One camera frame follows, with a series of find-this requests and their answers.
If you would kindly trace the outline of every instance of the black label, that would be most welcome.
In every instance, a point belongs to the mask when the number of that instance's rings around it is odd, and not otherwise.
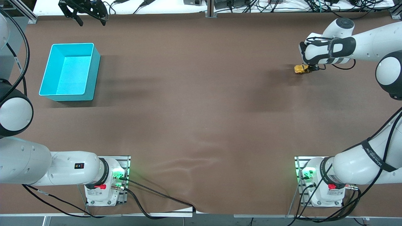
[[[76,163],[74,164],[74,169],[83,169],[84,168],[84,163]]]

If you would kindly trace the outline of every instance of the brown tabletop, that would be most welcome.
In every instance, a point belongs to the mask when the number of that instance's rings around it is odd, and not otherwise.
[[[335,18],[330,13],[126,15],[111,16],[105,27],[83,17],[79,27],[63,17],[40,17],[27,27],[26,78],[35,115],[19,137],[52,151],[131,155],[132,179],[201,212],[286,214],[297,183],[294,156],[335,155],[371,136],[401,104],[377,84],[373,62],[359,61],[349,71],[329,66],[293,73],[302,62],[298,43]],[[369,14],[355,21],[354,33],[392,22],[387,13]],[[58,103],[40,97],[51,45],[82,42],[94,43],[102,56],[94,100]],[[402,217],[399,186],[374,186],[353,215]],[[83,207],[75,185],[41,189]],[[148,212],[186,207],[133,190]],[[0,191],[2,214],[57,212],[20,185],[0,185]],[[126,205],[92,211],[139,209],[129,198]]]

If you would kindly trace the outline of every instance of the red button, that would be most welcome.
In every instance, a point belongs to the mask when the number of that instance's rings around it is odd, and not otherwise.
[[[336,188],[336,185],[334,185],[334,184],[329,184],[329,185],[328,185],[328,188],[329,188],[329,189],[335,189],[335,188]]]
[[[106,185],[95,185],[94,187],[98,187],[100,189],[106,189]]]

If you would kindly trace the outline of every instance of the blue plastic bin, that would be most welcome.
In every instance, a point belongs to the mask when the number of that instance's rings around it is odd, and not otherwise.
[[[93,43],[53,44],[39,95],[54,101],[93,100],[100,56]]]

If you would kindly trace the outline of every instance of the grey joint cap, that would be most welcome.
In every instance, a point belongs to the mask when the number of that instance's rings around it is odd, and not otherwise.
[[[336,24],[344,29],[351,29],[355,25],[351,19],[348,18],[338,18],[336,19]]]

